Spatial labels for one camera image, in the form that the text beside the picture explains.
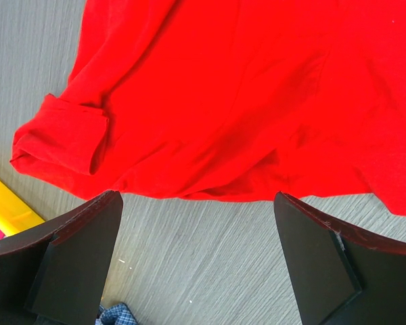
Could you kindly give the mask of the red t shirt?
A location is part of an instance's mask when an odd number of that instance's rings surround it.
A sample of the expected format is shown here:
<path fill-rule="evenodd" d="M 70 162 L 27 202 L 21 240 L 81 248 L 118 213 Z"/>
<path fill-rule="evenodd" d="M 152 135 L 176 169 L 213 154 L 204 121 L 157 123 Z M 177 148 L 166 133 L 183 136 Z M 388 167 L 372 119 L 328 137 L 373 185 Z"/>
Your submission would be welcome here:
<path fill-rule="evenodd" d="M 88 1 L 11 164 L 85 200 L 372 193 L 406 216 L 406 1 Z"/>

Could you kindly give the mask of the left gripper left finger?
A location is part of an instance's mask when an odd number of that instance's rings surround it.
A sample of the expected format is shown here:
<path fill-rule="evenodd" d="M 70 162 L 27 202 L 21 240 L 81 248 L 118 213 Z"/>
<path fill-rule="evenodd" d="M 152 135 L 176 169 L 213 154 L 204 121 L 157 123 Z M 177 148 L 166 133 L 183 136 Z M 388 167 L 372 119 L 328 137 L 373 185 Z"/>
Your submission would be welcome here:
<path fill-rule="evenodd" d="M 122 208 L 104 192 L 0 240 L 0 320 L 94 320 Z"/>

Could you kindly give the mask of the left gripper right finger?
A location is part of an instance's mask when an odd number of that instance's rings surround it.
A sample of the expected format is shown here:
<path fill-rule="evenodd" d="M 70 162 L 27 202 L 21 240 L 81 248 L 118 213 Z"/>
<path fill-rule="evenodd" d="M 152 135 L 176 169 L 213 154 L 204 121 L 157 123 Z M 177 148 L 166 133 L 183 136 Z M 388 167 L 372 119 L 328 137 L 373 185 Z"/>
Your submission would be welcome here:
<path fill-rule="evenodd" d="M 406 242 L 282 192 L 274 212 L 303 324 L 406 324 Z"/>

